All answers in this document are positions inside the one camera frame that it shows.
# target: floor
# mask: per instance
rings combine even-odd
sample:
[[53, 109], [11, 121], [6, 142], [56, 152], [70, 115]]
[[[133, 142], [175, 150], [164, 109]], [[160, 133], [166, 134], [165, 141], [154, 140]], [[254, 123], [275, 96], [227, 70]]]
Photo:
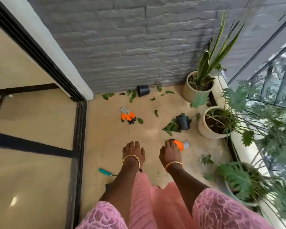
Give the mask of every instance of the floor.
[[[96, 95], [95, 99], [88, 103], [82, 218], [103, 195], [105, 184], [114, 180], [114, 177], [106, 176], [98, 172], [98, 169], [103, 168], [117, 174], [121, 169], [122, 148], [130, 141], [138, 140], [145, 148], [146, 161], [143, 172], [148, 175], [151, 184], [164, 188], [173, 180], [159, 161], [159, 150], [167, 139], [188, 140], [191, 147], [182, 152], [184, 169], [198, 180], [216, 188], [214, 183], [206, 181], [201, 176], [203, 172], [214, 171], [214, 167], [200, 164], [198, 157], [201, 154], [210, 153], [215, 164], [219, 165], [229, 160], [229, 153], [223, 140], [210, 140], [200, 135], [195, 115], [197, 112], [204, 112], [207, 106], [201, 106], [198, 110], [190, 108], [190, 103], [182, 97], [182, 88], [181, 85], [163, 87], [162, 92], [152, 88], [149, 95], [137, 96], [132, 103], [129, 102], [129, 96], [119, 95], [119, 93], [109, 97], [109, 100]], [[175, 94], [160, 96], [166, 90], [173, 91]], [[143, 119], [144, 123], [135, 122], [133, 125], [122, 123], [119, 109], [123, 105], [133, 111], [138, 118]], [[158, 110], [159, 117], [154, 114], [155, 110]], [[191, 129], [181, 133], [173, 132], [173, 136], [162, 131], [172, 118], [181, 113], [185, 113], [192, 119]]]
[[[14, 94], [0, 133], [72, 150], [76, 103], [62, 90]], [[0, 229], [65, 228], [71, 159], [0, 148]]]

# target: person's left hand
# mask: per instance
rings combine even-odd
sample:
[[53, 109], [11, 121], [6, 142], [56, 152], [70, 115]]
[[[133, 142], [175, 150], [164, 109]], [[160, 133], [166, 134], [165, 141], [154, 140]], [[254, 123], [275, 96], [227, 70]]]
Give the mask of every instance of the person's left hand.
[[[123, 148], [123, 159], [127, 157], [128, 155], [136, 155], [139, 158], [140, 160], [139, 169], [140, 169], [143, 163], [145, 162], [145, 150], [143, 147], [142, 148], [140, 147], [140, 143], [138, 141], [136, 141], [135, 143], [131, 141]], [[128, 162], [138, 163], [137, 159], [134, 156], [129, 156], [128, 158], [126, 158], [124, 161], [124, 164], [126, 164], [126, 162], [127, 163]]]

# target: black pot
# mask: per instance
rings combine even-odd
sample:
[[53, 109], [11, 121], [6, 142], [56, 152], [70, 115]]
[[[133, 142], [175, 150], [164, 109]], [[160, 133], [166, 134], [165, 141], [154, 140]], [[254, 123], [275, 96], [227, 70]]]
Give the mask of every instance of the black pot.
[[188, 116], [176, 116], [176, 122], [179, 125], [180, 130], [190, 129], [190, 119]]
[[147, 85], [138, 86], [137, 89], [139, 97], [148, 95], [150, 93], [149, 87]]

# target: hand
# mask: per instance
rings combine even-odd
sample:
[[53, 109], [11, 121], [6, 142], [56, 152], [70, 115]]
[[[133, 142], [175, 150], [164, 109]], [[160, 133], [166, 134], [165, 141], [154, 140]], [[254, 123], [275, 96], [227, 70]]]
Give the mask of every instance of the hand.
[[[139, 169], [140, 169], [143, 163], [145, 162], [145, 150], [143, 147], [142, 148], [140, 147], [140, 143], [138, 141], [136, 141], [135, 143], [131, 141], [123, 148], [123, 159], [128, 155], [136, 155], [139, 158], [140, 160]], [[124, 164], [128, 163], [138, 163], [138, 161], [134, 156], [129, 156], [124, 161]]]
[[165, 141], [165, 146], [160, 149], [159, 159], [164, 168], [170, 162], [182, 162], [180, 150], [173, 140]]

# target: gold bracelet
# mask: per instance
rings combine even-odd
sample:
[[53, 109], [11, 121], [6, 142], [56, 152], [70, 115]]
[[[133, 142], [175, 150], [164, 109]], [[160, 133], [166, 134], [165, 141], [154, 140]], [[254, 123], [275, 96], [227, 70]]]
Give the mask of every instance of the gold bracelet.
[[170, 163], [168, 163], [168, 164], [165, 166], [165, 171], [166, 171], [167, 173], [168, 173], [168, 171], [167, 171], [168, 167], [169, 167], [171, 164], [173, 164], [173, 163], [178, 163], [178, 164], [180, 164], [180, 165], [182, 166], [182, 168], [183, 168], [182, 162], [170, 162]]
[[133, 155], [133, 154], [130, 154], [130, 155], [126, 156], [126, 157], [123, 159], [123, 161], [122, 161], [122, 166], [123, 166], [123, 163], [124, 163], [125, 159], [126, 159], [126, 158], [128, 158], [128, 157], [130, 157], [130, 156], [134, 156], [134, 157], [138, 160], [138, 163], [139, 163], [139, 169], [140, 169], [140, 160], [139, 160], [138, 156]]

